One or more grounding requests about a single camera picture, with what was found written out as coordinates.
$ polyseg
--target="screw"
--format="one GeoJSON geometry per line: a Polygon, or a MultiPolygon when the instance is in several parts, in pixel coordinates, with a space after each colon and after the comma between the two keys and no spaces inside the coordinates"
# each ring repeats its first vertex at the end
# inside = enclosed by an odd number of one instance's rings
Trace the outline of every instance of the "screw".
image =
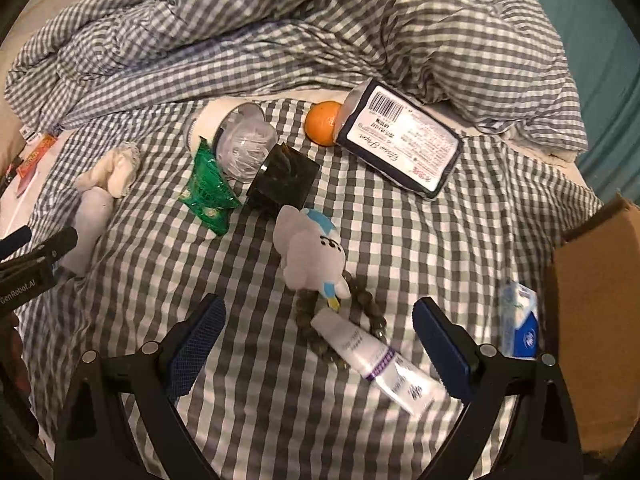
{"type": "Polygon", "coordinates": [[[95,358],[98,357],[98,352],[95,350],[88,350],[84,354],[82,354],[82,362],[84,363],[93,363],[95,358]]]}
{"type": "Polygon", "coordinates": [[[338,370],[348,370],[349,369],[349,365],[347,364],[347,361],[345,361],[341,357],[338,357],[335,360],[335,366],[338,368],[338,370]]]}
{"type": "Polygon", "coordinates": [[[551,354],[542,354],[542,362],[547,366],[553,366],[556,364],[556,358],[551,354]]]}
{"type": "Polygon", "coordinates": [[[322,354],[322,361],[330,365],[331,363],[335,363],[335,360],[338,359],[338,354],[335,353],[333,348],[329,348],[324,354],[322,354]]]}
{"type": "Polygon", "coordinates": [[[484,357],[495,357],[498,351],[495,349],[495,346],[484,344],[484,345],[480,345],[480,353],[484,357]]]}
{"type": "Polygon", "coordinates": [[[160,348],[160,345],[155,341],[147,341],[142,345],[141,350],[142,350],[142,353],[145,355],[152,355],[152,354],[155,354],[159,348],[160,348]]]}
{"type": "Polygon", "coordinates": [[[385,333],[385,329],[383,328],[373,328],[371,330],[369,330],[369,333],[375,337],[378,341],[382,341],[384,344],[386,344],[386,333],[385,333]]]}

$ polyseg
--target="orange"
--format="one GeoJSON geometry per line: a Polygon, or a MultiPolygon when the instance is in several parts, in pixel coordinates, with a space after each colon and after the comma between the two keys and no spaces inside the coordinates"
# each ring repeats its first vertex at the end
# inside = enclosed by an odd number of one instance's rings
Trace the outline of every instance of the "orange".
{"type": "Polygon", "coordinates": [[[305,119],[306,136],[320,146],[333,146],[334,123],[341,106],[336,101],[313,105],[305,119]]]}

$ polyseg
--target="blue gripper pad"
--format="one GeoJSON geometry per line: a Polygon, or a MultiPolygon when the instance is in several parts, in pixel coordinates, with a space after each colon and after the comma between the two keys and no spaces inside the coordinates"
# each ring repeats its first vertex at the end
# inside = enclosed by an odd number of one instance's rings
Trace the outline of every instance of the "blue gripper pad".
{"type": "Polygon", "coordinates": [[[416,301],[412,317],[415,333],[435,366],[447,393],[466,404],[472,397],[469,365],[442,323],[449,323],[452,328],[464,329],[451,324],[431,298],[421,298],[416,301]],[[434,307],[443,317],[442,322],[437,319],[438,313],[432,311],[434,307]]]}
{"type": "Polygon", "coordinates": [[[185,336],[174,357],[168,363],[166,394],[173,403],[188,394],[202,370],[209,353],[226,323],[225,302],[207,294],[192,316],[199,314],[191,331],[185,336]]]}

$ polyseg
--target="blue and white box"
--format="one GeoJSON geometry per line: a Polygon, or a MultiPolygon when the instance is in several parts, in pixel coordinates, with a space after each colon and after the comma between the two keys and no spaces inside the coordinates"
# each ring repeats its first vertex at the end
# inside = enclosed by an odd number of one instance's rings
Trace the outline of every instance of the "blue and white box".
{"type": "Polygon", "coordinates": [[[538,350],[538,295],[517,282],[500,294],[500,351],[507,357],[536,357],[538,350]]]}

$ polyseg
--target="white cloth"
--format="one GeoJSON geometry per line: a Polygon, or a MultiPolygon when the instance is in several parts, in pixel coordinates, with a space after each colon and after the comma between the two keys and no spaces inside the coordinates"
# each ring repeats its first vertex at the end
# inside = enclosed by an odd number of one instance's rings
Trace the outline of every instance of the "white cloth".
{"type": "Polygon", "coordinates": [[[87,191],[94,186],[106,189],[114,198],[128,195],[140,165],[140,152],[126,142],[109,150],[89,171],[76,179],[76,188],[87,191]]]}
{"type": "Polygon", "coordinates": [[[94,254],[95,243],[107,227],[112,212],[113,196],[109,191],[95,186],[82,194],[74,221],[78,243],[62,257],[61,266],[76,276],[86,274],[94,254]]]}

